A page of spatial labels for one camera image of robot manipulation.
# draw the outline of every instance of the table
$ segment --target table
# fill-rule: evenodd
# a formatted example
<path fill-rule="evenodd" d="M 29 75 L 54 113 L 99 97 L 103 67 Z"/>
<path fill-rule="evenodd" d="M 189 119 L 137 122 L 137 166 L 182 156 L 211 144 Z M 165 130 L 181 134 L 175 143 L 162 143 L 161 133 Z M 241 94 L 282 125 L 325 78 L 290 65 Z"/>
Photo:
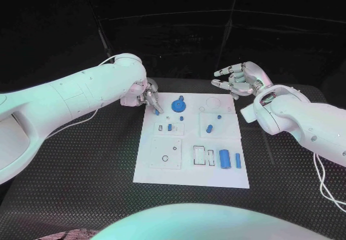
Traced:
<path fill-rule="evenodd" d="M 228 94 L 208 80 L 153 79 L 161 92 Z M 313 86 L 293 87 L 312 102 L 326 101 Z M 346 215 L 321 194 L 313 153 L 289 133 L 272 136 L 257 122 L 246 122 L 240 110 L 253 100 L 236 101 L 250 189 L 133 183 L 146 106 L 126 107 L 117 101 L 45 141 L 0 206 L 0 239 L 101 230 L 139 211 L 176 203 L 246 208 L 345 239 Z M 322 161 L 329 190 L 345 200 L 346 169 Z"/>

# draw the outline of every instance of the white board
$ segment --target white board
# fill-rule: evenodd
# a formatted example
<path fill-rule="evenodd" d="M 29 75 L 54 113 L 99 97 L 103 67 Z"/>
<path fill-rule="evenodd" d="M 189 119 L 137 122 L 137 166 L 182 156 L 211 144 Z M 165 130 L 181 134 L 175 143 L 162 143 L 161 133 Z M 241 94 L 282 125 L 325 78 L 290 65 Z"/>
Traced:
<path fill-rule="evenodd" d="M 181 96 L 187 109 L 179 113 L 174 111 L 172 103 Z M 161 92 L 159 103 L 165 110 L 161 115 L 155 114 L 153 107 L 146 107 L 133 182 L 248 189 L 233 96 Z M 221 167 L 221 150 L 230 151 L 228 169 Z M 237 168 L 237 153 L 241 168 Z"/>

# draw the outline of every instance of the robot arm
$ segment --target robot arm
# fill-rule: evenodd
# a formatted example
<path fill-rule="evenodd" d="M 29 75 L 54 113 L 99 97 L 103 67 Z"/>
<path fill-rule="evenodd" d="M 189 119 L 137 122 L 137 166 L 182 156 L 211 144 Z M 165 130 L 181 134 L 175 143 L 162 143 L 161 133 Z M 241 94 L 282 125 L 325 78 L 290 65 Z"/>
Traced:
<path fill-rule="evenodd" d="M 256 95 L 254 103 L 241 110 L 247 122 L 257 120 L 272 135 L 283 131 L 292 133 L 305 148 L 346 167 L 346 110 L 310 103 L 299 90 L 274 85 L 253 62 L 230 66 L 214 75 L 228 73 L 228 82 L 214 79 L 212 84 L 230 90 L 236 99 L 238 95 Z"/>
<path fill-rule="evenodd" d="M 114 57 L 114 64 L 0 94 L 0 184 L 25 169 L 52 131 L 119 99 L 125 106 L 146 103 L 163 113 L 158 84 L 129 53 Z"/>

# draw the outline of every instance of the robotic hand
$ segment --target robotic hand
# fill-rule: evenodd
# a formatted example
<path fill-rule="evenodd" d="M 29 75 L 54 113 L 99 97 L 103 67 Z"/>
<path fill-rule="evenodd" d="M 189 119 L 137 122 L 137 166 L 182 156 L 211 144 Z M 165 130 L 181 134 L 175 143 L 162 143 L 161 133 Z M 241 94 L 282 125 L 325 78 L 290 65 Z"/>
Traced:
<path fill-rule="evenodd" d="M 104 64 L 112 58 L 114 64 Z M 50 83 L 0 94 L 0 184 L 25 169 L 52 131 L 119 99 L 125 106 L 148 104 L 163 113 L 142 59 L 130 53 L 112 58 Z"/>
<path fill-rule="evenodd" d="M 248 123 L 256 120 L 274 135 L 292 133 L 300 145 L 346 167 L 346 110 L 310 103 L 293 87 L 274 85 L 261 67 L 251 61 L 225 67 L 214 76 L 230 74 L 228 82 L 214 79 L 212 85 L 231 91 L 233 97 L 256 95 L 254 103 L 241 109 Z"/>

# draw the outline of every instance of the textured rubber mat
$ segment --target textured rubber mat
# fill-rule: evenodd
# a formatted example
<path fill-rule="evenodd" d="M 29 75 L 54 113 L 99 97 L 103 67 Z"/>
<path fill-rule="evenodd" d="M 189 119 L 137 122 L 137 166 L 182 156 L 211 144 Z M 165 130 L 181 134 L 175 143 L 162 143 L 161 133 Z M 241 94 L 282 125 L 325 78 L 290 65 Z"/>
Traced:
<path fill-rule="evenodd" d="M 156 81 L 161 92 L 228 93 L 204 80 Z M 312 102 L 325 102 L 318 88 L 295 87 Z M 253 99 L 250 96 L 236 101 L 238 113 Z M 346 238 L 346 215 L 319 191 L 313 153 L 290 134 L 266 134 L 257 122 L 246 122 L 241 113 L 250 189 L 133 183 L 143 116 L 145 106 L 125 107 L 117 101 L 100 109 L 93 120 L 44 143 L 0 206 L 0 239 L 37 239 L 74 229 L 101 230 L 130 214 L 176 203 L 246 208 L 334 239 Z M 335 197 L 346 199 L 346 169 L 322 161 L 326 185 Z"/>

